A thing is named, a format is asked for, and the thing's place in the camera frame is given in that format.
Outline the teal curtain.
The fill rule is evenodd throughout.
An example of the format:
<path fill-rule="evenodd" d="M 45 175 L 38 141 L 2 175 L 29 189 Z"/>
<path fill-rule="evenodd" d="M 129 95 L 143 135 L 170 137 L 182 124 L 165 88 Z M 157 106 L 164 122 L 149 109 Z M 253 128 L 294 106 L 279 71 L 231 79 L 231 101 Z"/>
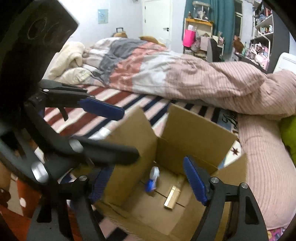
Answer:
<path fill-rule="evenodd" d="M 214 22 L 213 35 L 219 32 L 225 39 L 224 54 L 232 51 L 232 41 L 235 30 L 235 6 L 234 0 L 205 0 L 201 1 L 210 4 L 209 20 Z"/>

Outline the wooden shelf unit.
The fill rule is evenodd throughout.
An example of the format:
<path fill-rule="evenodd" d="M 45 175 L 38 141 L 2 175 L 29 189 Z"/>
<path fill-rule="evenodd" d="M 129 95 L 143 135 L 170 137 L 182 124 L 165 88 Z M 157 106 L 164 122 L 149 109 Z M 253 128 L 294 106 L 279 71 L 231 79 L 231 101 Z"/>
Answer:
<path fill-rule="evenodd" d="M 196 38 L 190 48 L 183 46 L 183 53 L 193 55 L 204 60 L 210 60 L 212 58 L 212 54 L 218 54 L 219 58 L 222 58 L 224 54 L 224 43 L 223 41 L 220 41 L 221 39 L 219 36 L 213 35 L 213 27 L 213 22 L 185 18 L 183 37 L 185 29 L 188 29 L 196 32 Z"/>

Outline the striped plush bed blanket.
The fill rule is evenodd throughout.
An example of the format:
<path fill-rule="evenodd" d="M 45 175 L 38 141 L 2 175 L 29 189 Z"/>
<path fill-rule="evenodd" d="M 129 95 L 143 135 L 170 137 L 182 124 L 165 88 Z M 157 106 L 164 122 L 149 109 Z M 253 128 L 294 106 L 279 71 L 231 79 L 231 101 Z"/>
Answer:
<path fill-rule="evenodd" d="M 175 104 L 238 135 L 237 114 L 233 111 L 98 86 L 83 85 L 83 88 L 96 100 L 81 100 L 78 108 L 45 108 L 41 112 L 57 133 L 102 139 L 133 109 L 141 108 L 154 133 L 159 136 L 168 117 L 167 111 L 171 104 Z"/>

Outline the pink gift bag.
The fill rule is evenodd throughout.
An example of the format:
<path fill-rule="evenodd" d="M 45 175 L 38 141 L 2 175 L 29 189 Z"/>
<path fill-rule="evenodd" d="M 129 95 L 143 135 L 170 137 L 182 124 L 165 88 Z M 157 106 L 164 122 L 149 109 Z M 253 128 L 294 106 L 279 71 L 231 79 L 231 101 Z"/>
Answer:
<path fill-rule="evenodd" d="M 192 30 L 185 29 L 183 37 L 183 46 L 190 48 L 195 42 L 196 32 Z"/>

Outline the wall poster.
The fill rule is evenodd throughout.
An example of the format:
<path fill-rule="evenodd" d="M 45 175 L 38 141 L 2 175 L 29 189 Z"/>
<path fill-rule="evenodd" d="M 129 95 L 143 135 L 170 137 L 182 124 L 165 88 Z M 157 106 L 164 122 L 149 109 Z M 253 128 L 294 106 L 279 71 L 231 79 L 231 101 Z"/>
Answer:
<path fill-rule="evenodd" d="M 108 23 L 108 9 L 99 9 L 97 12 L 98 24 Z"/>

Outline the pink grey patchwork duvet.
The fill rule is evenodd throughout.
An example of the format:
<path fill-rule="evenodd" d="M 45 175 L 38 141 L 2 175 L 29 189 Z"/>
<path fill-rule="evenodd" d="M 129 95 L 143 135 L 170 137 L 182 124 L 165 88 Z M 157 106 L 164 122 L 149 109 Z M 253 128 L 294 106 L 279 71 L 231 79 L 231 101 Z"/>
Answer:
<path fill-rule="evenodd" d="M 295 215 L 295 165 L 278 121 L 295 115 L 295 74 L 265 74 L 241 62 L 206 62 L 152 42 L 99 40 L 82 53 L 92 81 L 106 87 L 202 100 L 238 114 L 238 135 L 247 155 L 247 183 L 269 230 L 287 227 Z"/>

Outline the grey bookshelf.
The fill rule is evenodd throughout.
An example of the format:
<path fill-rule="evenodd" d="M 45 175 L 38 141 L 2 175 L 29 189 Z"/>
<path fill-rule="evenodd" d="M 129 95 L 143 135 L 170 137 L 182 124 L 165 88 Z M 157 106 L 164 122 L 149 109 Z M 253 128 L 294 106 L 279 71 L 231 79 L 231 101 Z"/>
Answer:
<path fill-rule="evenodd" d="M 293 38 L 279 15 L 267 1 L 254 1 L 252 11 L 251 37 L 244 44 L 241 53 L 234 53 L 236 61 L 254 65 L 264 73 L 272 73 L 283 53 L 290 52 Z"/>

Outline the black suitcase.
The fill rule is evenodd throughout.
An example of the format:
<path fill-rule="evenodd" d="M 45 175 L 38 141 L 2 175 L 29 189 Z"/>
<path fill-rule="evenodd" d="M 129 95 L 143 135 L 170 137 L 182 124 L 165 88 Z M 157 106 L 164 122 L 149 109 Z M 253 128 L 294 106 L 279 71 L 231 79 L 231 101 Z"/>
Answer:
<path fill-rule="evenodd" d="M 127 34 L 123 28 L 116 28 L 116 32 L 113 34 L 112 37 L 127 38 Z"/>

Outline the cream fluffy blanket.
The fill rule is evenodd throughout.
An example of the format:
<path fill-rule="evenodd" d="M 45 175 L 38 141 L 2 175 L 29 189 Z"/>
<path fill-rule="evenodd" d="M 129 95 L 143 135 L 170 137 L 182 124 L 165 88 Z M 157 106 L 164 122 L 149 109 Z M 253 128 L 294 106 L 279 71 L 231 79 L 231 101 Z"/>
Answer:
<path fill-rule="evenodd" d="M 66 42 L 53 57 L 47 79 L 69 85 L 95 85 L 91 72 L 83 67 L 84 50 L 81 42 Z"/>

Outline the cardboard box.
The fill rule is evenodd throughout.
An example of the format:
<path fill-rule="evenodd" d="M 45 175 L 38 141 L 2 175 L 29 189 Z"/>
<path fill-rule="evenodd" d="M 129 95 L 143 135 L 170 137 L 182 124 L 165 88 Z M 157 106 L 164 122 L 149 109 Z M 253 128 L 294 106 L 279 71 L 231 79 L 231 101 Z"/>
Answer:
<path fill-rule="evenodd" d="M 140 158 L 130 166 L 115 166 L 95 207 L 141 240 L 192 238 L 205 208 L 196 200 L 189 183 L 184 183 L 172 210 L 164 207 L 171 188 L 185 174 L 185 156 L 224 183 L 238 185 L 246 181 L 246 156 L 218 169 L 236 140 L 233 133 L 177 105 L 171 105 L 168 112 L 159 136 L 142 109 L 137 108 L 106 138 L 136 147 Z M 160 175 L 156 190 L 148 193 L 145 185 L 153 166 L 159 168 Z"/>

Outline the blue white small bottle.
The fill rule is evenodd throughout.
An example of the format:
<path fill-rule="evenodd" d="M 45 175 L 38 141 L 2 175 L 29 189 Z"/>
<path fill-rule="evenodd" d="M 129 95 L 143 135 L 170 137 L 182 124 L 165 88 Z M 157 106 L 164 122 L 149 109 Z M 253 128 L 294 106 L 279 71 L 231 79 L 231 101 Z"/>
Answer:
<path fill-rule="evenodd" d="M 149 179 L 145 185 L 145 191 L 150 193 L 156 190 L 157 188 L 157 181 L 160 175 L 159 168 L 157 166 L 153 166 L 149 173 Z"/>

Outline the white door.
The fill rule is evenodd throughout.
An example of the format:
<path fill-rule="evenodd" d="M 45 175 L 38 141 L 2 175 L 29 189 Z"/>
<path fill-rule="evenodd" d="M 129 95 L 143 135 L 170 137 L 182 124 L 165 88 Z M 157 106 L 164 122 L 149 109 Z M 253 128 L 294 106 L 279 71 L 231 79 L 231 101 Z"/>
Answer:
<path fill-rule="evenodd" d="M 151 36 L 167 47 L 171 42 L 171 1 L 143 1 L 143 35 Z"/>

